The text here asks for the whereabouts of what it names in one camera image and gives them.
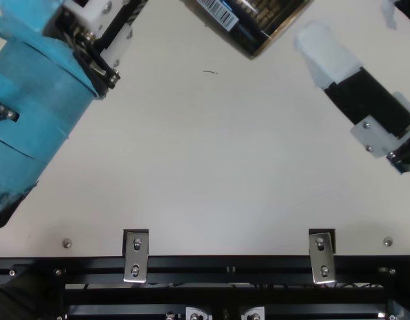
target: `silver screw head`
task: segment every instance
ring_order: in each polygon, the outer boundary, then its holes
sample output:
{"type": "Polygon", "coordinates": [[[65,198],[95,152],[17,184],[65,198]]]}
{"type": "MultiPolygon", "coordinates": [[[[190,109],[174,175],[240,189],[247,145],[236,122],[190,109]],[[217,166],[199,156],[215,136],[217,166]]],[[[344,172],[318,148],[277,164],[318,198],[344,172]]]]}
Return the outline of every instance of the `silver screw head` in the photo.
{"type": "Polygon", "coordinates": [[[134,248],[136,251],[140,250],[141,244],[142,244],[141,238],[135,238],[135,239],[133,240],[133,248],[134,248]]]}
{"type": "Polygon", "coordinates": [[[107,2],[107,4],[105,5],[104,9],[103,9],[103,14],[108,14],[108,12],[111,11],[111,8],[113,7],[113,4],[111,1],[107,2]]]}
{"type": "Polygon", "coordinates": [[[64,248],[66,248],[66,249],[68,249],[68,248],[70,248],[71,247],[71,240],[70,239],[64,239],[63,240],[63,247],[64,248]]]}
{"type": "Polygon", "coordinates": [[[322,265],[322,268],[320,268],[320,274],[322,274],[322,277],[326,278],[329,274],[329,269],[325,265],[322,265]]]}
{"type": "Polygon", "coordinates": [[[316,245],[317,245],[317,246],[321,247],[321,246],[324,245],[324,244],[325,244],[325,242],[323,241],[322,238],[317,238],[317,239],[316,239],[316,245]]]}
{"type": "Polygon", "coordinates": [[[385,237],[384,238],[384,244],[386,247],[391,247],[393,244],[393,238],[392,237],[385,237]]]}
{"type": "Polygon", "coordinates": [[[134,266],[132,267],[132,269],[131,269],[131,273],[132,273],[132,276],[138,277],[138,275],[139,275],[139,267],[138,267],[137,265],[134,265],[134,266]]]}
{"type": "Polygon", "coordinates": [[[14,117],[15,117],[15,112],[13,112],[12,110],[8,110],[6,114],[6,118],[13,119],[14,117]]]}

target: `robotic arm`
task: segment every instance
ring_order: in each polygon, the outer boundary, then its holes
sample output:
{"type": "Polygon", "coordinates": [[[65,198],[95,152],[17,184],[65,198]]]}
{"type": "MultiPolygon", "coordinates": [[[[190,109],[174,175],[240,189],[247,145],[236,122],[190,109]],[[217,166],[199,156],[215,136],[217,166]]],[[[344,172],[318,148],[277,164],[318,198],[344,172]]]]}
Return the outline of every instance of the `robotic arm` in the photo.
{"type": "Polygon", "coordinates": [[[0,227],[94,99],[120,80],[147,0],[0,0],[0,227]]]}

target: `hex bolt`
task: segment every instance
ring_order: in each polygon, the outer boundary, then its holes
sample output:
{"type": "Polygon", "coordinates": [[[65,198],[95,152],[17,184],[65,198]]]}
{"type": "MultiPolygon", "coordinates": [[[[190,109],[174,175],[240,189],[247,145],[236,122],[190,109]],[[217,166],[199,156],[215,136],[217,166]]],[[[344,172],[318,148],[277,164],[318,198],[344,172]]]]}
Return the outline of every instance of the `hex bolt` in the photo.
{"type": "Polygon", "coordinates": [[[138,277],[139,276],[139,266],[134,265],[131,269],[132,276],[138,277]]]}
{"type": "Polygon", "coordinates": [[[325,265],[322,265],[322,268],[320,268],[320,273],[322,274],[322,277],[326,278],[329,274],[329,269],[325,265]]]}
{"type": "Polygon", "coordinates": [[[107,4],[105,5],[104,9],[103,9],[103,14],[108,14],[111,11],[111,8],[113,7],[113,4],[111,1],[107,2],[107,4]]]}
{"type": "Polygon", "coordinates": [[[393,238],[391,237],[384,238],[384,244],[386,247],[391,247],[393,245],[393,238]]]}
{"type": "Polygon", "coordinates": [[[136,251],[140,250],[141,244],[142,244],[141,238],[135,238],[135,239],[133,240],[133,248],[134,248],[136,251]]]}
{"type": "Polygon", "coordinates": [[[72,242],[71,242],[70,239],[64,239],[64,240],[63,240],[63,247],[64,247],[64,248],[68,249],[68,248],[71,247],[71,245],[72,245],[72,242]]]}

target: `metal plate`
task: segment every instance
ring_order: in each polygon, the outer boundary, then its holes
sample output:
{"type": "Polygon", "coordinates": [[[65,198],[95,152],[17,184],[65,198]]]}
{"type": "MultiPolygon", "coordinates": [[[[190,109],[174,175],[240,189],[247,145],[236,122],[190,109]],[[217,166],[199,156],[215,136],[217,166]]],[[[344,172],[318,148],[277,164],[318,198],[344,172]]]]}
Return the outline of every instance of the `metal plate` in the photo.
{"type": "Polygon", "coordinates": [[[315,235],[309,235],[309,242],[314,283],[335,282],[335,264],[333,262],[331,234],[317,233],[315,235]]]}
{"type": "Polygon", "coordinates": [[[148,233],[132,233],[126,234],[125,248],[125,282],[144,283],[147,280],[147,268],[149,260],[149,234],[148,233]],[[141,240],[141,245],[138,249],[134,243],[136,239],[141,240]],[[137,276],[133,268],[138,268],[137,276]]]}

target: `black metal frame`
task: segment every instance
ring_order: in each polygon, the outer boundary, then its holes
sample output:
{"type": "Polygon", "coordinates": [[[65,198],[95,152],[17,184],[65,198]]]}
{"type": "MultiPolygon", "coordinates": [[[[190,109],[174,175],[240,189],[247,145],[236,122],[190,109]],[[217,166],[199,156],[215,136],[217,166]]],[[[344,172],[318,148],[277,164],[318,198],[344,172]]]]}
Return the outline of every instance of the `black metal frame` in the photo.
{"type": "MultiPolygon", "coordinates": [[[[410,256],[335,256],[335,268],[338,283],[382,287],[316,286],[308,256],[150,257],[148,283],[251,283],[256,288],[65,289],[59,312],[68,319],[164,319],[169,311],[183,317],[185,306],[194,305],[210,308],[218,320],[223,309],[264,305],[267,319],[376,319],[378,313],[391,314],[390,299],[410,310],[410,256]]],[[[0,285],[31,270],[57,279],[61,288],[115,285],[123,283],[124,258],[0,259],[0,285]]]]}

